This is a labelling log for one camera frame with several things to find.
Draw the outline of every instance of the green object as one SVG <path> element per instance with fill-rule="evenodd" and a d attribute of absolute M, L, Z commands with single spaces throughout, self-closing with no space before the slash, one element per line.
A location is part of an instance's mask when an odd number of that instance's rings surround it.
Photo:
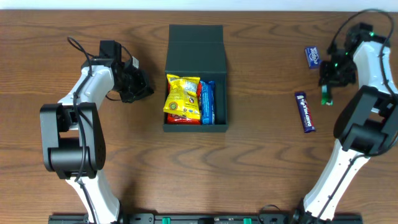
<path fill-rule="evenodd" d="M 228 129 L 226 97 L 226 55 L 223 42 L 223 26 L 170 25 L 169 49 L 165 74 L 180 77 L 200 77 L 203 81 L 215 81 L 215 124 L 167 124 L 165 132 L 222 133 Z M 165 100 L 167 79 L 165 78 Z"/>
<path fill-rule="evenodd" d="M 322 86 L 322 100 L 321 105 L 333 105 L 333 98 L 331 96 L 330 88 L 327 85 Z"/>
<path fill-rule="evenodd" d="M 171 223 L 171 219 L 170 218 L 163 218 L 162 219 L 162 224 L 170 224 Z"/>
<path fill-rule="evenodd" d="M 243 224 L 251 224 L 251 218 L 244 218 Z"/>

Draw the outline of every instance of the yellow snack bag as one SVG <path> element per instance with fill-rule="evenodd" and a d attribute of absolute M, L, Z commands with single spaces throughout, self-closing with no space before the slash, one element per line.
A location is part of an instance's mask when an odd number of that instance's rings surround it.
<path fill-rule="evenodd" d="M 199 77 L 178 77 L 167 74 L 170 93 L 167 96 L 163 112 L 185 116 L 190 119 L 200 119 L 197 98 Z"/>

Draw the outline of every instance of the wooden surface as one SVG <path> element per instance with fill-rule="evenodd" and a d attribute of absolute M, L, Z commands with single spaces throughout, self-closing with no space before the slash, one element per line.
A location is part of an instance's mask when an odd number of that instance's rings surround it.
<path fill-rule="evenodd" d="M 327 59 L 326 48 L 349 15 L 1 11 L 0 222 L 45 223 L 52 213 L 85 211 L 74 190 L 47 172 L 42 159 L 39 109 L 70 91 L 85 60 L 69 46 L 68 35 L 93 54 L 100 40 L 117 40 L 154 82 L 155 93 L 147 99 L 104 100 L 99 110 L 107 147 L 104 170 L 127 211 L 256 213 L 268 203 L 293 209 L 318 180 L 333 148 L 337 116 L 358 89 L 335 89 L 335 105 L 320 106 L 318 71 L 308 69 L 304 47 L 316 45 Z M 376 32 L 389 28 L 381 16 L 361 21 L 372 22 Z M 227 133 L 163 132 L 169 24 L 224 25 Z M 391 42 L 397 81 L 397 32 Z M 294 100 L 299 90 L 308 95 L 315 133 L 303 133 Z M 337 211 L 361 212 L 365 223 L 395 223 L 397 157 L 395 147 L 371 159 Z"/>

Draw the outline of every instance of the box lid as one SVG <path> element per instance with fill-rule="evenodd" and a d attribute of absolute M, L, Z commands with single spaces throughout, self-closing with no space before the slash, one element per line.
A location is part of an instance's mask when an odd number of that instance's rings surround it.
<path fill-rule="evenodd" d="M 226 75 L 223 26 L 170 25 L 166 73 Z"/>

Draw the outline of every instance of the blue oreo package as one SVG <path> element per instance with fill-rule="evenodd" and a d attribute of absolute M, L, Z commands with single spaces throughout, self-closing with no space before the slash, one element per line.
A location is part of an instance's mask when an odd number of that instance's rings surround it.
<path fill-rule="evenodd" d="M 310 108 L 307 103 L 307 96 L 304 92 L 294 93 L 298 111 L 300 112 L 301 122 L 303 124 L 304 133 L 310 133 L 315 131 L 315 127 L 312 122 Z"/>
<path fill-rule="evenodd" d="M 214 124 L 214 86 L 215 82 L 203 82 L 201 83 L 201 123 L 202 124 Z"/>
<path fill-rule="evenodd" d="M 306 47 L 305 56 L 307 57 L 308 67 L 310 69 L 318 68 L 321 64 L 321 57 L 319 55 L 317 47 Z"/>

